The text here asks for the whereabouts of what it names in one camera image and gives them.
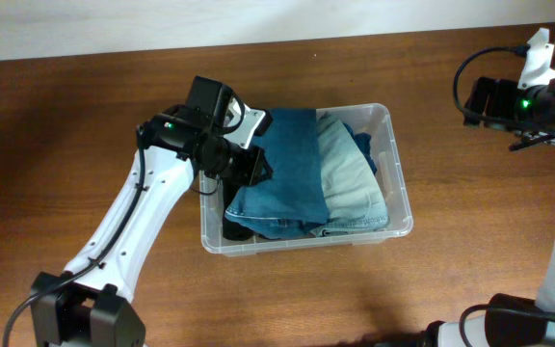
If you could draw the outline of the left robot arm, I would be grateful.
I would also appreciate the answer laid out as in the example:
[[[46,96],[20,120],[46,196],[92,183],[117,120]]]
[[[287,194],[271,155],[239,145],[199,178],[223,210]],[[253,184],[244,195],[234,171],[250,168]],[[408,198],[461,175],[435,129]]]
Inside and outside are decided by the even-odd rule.
[[[265,153],[251,141],[272,121],[228,85],[197,76],[184,103],[139,125],[133,165],[99,227],[59,276],[38,274],[21,305],[37,344],[145,345],[132,302],[162,225],[199,175],[240,186],[270,179]]]

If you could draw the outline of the large black taped cloth bundle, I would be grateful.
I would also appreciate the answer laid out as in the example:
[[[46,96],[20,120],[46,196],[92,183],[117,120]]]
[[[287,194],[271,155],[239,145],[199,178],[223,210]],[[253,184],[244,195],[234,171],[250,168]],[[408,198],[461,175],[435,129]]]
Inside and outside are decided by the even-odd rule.
[[[232,203],[239,190],[239,186],[229,182],[223,184],[224,208],[227,209]],[[223,238],[230,241],[246,241],[254,236],[254,232],[247,227],[243,227],[235,222],[231,222],[226,217],[226,210],[223,214]]]

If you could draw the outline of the dark blue jeans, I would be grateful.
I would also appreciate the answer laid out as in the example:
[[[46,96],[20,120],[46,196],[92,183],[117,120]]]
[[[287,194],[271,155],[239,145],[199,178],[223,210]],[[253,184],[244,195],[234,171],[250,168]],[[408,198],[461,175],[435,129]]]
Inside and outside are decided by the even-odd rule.
[[[328,221],[314,109],[273,109],[272,124],[252,143],[265,150],[273,177],[239,187],[226,217],[265,239],[305,238]]]

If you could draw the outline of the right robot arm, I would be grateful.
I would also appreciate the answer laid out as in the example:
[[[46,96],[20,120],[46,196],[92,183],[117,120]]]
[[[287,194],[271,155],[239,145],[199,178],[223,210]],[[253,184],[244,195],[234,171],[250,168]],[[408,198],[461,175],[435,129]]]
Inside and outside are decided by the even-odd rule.
[[[504,49],[524,60],[518,80],[479,78],[457,109],[468,126],[518,137],[512,151],[555,144],[555,35],[541,28],[527,43]],[[555,232],[542,283],[533,299],[498,293],[466,308],[455,322],[434,322],[420,346],[555,346]]]

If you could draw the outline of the light grey jeans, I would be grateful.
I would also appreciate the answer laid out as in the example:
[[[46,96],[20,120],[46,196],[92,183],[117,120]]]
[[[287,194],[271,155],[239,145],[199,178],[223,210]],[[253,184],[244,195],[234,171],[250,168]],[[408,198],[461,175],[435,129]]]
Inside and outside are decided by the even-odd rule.
[[[383,192],[344,122],[326,113],[317,120],[317,131],[329,217],[310,233],[327,237],[386,227],[389,214]]]

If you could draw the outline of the blue taped cloth bundle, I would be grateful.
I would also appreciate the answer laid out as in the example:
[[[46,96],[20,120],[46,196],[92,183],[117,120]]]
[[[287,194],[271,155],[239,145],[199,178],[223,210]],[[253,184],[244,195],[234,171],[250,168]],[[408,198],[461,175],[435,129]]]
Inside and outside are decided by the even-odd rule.
[[[370,170],[372,171],[372,174],[376,174],[378,169],[377,169],[377,166],[376,166],[376,164],[375,164],[375,162],[372,158],[372,154],[371,154],[371,139],[372,139],[372,136],[368,133],[365,133],[365,132],[356,133],[353,130],[353,128],[351,126],[349,126],[347,123],[344,123],[344,126],[347,129],[347,131],[349,132],[349,134],[351,135],[355,144],[357,145],[357,148],[359,149],[359,151],[361,152],[361,154],[365,158],[368,166],[370,167]]]

